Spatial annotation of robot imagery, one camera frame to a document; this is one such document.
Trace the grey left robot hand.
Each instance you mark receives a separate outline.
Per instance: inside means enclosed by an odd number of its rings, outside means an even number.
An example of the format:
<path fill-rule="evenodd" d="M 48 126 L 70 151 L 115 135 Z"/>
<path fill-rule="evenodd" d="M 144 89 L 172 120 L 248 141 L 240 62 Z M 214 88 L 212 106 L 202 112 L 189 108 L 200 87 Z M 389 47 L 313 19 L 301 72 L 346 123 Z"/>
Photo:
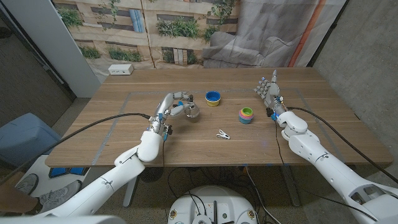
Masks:
<path fill-rule="evenodd" d="M 185 100 L 187 103 L 179 103 L 176 107 L 172 107 L 175 100 Z M 169 116 L 179 115 L 183 110 L 193 105 L 193 95 L 187 95 L 184 91 L 168 93 L 158 104 L 154 116 L 150 119 L 150 130 L 161 135 L 164 131 L 165 121 Z"/>

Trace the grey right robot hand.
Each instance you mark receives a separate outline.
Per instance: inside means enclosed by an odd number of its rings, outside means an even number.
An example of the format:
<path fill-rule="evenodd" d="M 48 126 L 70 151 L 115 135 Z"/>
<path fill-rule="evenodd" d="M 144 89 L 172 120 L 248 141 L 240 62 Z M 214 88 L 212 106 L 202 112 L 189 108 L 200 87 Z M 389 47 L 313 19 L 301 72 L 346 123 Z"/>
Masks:
<path fill-rule="evenodd" d="M 283 97 L 280 95 L 277 84 L 277 70 L 272 72 L 271 80 L 262 77 L 254 91 L 262 98 L 267 108 L 267 115 L 278 118 L 287 108 L 282 104 Z"/>

